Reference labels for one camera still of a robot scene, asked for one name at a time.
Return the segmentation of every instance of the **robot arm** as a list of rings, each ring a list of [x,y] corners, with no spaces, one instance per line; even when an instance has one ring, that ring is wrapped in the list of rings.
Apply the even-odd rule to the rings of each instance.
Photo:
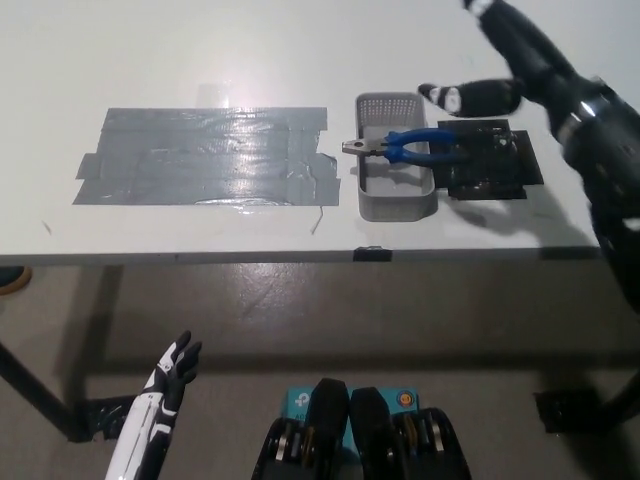
[[[106,480],[156,480],[171,443],[184,390],[196,378],[202,344],[183,333],[164,353],[133,402]]]
[[[522,98],[547,111],[551,134],[583,180],[594,231],[631,306],[640,312],[640,116],[602,80],[581,77],[556,46],[504,0],[464,0],[514,78],[458,87],[421,85],[458,117],[505,115]]]

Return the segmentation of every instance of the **table leg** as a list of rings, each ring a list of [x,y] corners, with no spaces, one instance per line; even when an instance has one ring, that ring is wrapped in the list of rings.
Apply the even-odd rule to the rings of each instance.
[[[75,443],[89,442],[98,432],[102,432],[105,439],[118,438],[136,397],[84,400],[69,408],[1,343],[0,377]]]
[[[640,372],[607,402],[583,389],[539,393],[536,404],[547,433],[605,434],[640,414]]]

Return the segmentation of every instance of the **gray floor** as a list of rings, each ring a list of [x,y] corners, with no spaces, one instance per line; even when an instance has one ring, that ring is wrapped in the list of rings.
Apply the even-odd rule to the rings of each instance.
[[[0,339],[67,401],[137,391],[183,329],[204,341],[162,478],[248,479],[290,385],[414,386],[475,479],[640,478],[640,422],[546,435],[532,393],[614,392],[640,325],[599,262],[40,268]],[[114,444],[67,443],[0,381],[0,478],[100,479]]]

